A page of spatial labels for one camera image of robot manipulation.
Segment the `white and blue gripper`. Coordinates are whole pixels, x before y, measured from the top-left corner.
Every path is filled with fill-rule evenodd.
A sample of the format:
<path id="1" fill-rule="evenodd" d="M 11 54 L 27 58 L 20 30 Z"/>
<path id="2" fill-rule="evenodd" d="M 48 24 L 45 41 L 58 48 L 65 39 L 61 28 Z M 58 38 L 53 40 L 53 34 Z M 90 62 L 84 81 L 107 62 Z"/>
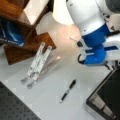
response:
<path id="1" fill-rule="evenodd" d="M 83 53 L 77 61 L 86 66 L 115 65 L 120 61 L 120 31 L 110 31 L 103 24 L 93 32 L 83 35 Z"/>

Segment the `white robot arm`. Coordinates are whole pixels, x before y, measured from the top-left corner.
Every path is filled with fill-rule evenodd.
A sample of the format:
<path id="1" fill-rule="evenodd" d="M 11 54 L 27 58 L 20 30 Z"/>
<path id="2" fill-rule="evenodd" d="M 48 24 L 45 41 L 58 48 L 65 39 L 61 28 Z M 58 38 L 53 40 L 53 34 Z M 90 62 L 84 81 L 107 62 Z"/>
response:
<path id="1" fill-rule="evenodd" d="M 77 43 L 79 64 L 104 65 L 113 69 L 120 63 L 120 31 L 107 24 L 111 15 L 120 14 L 120 0 L 54 0 L 53 17 L 63 24 L 74 24 L 81 35 Z"/>

